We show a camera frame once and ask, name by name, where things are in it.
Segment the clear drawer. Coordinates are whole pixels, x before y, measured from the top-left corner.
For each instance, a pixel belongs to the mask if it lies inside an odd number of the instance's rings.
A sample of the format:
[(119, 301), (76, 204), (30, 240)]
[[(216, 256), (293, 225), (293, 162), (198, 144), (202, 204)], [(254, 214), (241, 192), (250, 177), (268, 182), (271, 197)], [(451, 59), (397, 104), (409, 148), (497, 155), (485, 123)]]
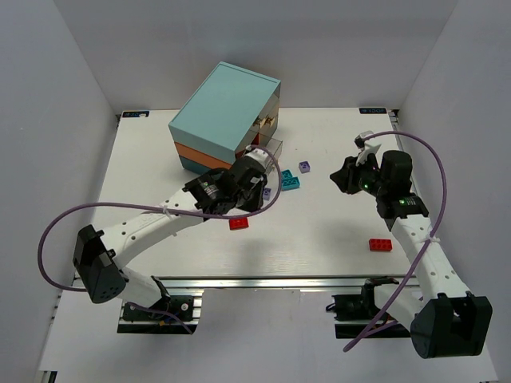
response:
[(267, 144), (265, 145), (261, 144), (260, 148), (265, 148), (267, 152), (270, 152), (273, 155), (275, 161), (278, 161), (282, 153), (282, 146), (283, 143), (280, 140), (271, 138)]

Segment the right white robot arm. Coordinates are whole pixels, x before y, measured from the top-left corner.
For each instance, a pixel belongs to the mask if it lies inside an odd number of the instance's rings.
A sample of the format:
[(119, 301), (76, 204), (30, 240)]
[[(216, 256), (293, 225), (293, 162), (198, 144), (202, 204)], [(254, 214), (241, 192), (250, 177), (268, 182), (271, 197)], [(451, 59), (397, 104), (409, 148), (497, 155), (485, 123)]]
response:
[(348, 156), (330, 176), (345, 194), (366, 192), (375, 198), (378, 215), (405, 252), (422, 292), (415, 298), (400, 290), (394, 278), (369, 278), (358, 307), (369, 315), (397, 320), (424, 359), (477, 356), (493, 308), (487, 297), (470, 291), (431, 234), (426, 205), (411, 191), (412, 168), (409, 154), (391, 150), (380, 160), (370, 154), (362, 163)]

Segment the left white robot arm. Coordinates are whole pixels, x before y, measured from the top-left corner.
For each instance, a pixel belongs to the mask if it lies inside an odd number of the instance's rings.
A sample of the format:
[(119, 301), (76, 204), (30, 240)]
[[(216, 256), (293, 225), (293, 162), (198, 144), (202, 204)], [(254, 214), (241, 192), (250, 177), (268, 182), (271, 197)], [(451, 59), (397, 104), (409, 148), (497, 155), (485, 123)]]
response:
[(161, 211), (144, 211), (113, 227), (83, 227), (77, 233), (73, 264), (95, 304), (120, 298), (143, 307), (168, 300), (162, 283), (128, 264), (142, 252), (188, 227), (202, 224), (207, 215), (246, 212), (263, 205), (263, 188), (270, 158), (259, 149), (242, 156), (229, 168), (215, 168), (187, 182), (163, 203)]

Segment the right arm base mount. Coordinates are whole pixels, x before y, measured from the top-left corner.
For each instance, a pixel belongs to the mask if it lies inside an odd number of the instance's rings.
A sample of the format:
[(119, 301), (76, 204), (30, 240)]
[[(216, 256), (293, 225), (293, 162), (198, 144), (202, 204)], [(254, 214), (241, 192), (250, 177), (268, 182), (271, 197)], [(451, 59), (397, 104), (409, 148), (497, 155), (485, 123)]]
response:
[[(326, 306), (326, 312), (335, 315), (335, 337), (343, 340), (355, 338), (379, 312), (374, 304), (374, 288), (398, 284), (399, 282), (391, 277), (369, 278), (357, 294), (333, 295), (334, 301)], [(371, 328), (371, 334), (367, 338), (410, 338), (409, 331), (401, 324), (387, 326), (394, 321), (393, 317), (385, 313)]]

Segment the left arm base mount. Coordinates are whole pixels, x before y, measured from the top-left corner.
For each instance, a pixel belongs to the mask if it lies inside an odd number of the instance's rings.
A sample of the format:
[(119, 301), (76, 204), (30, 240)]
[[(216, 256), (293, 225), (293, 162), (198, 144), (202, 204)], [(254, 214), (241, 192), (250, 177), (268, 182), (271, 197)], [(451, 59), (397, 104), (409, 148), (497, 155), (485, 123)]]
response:
[(117, 324), (119, 334), (193, 335), (200, 318), (197, 294), (168, 291), (151, 306), (123, 301)]

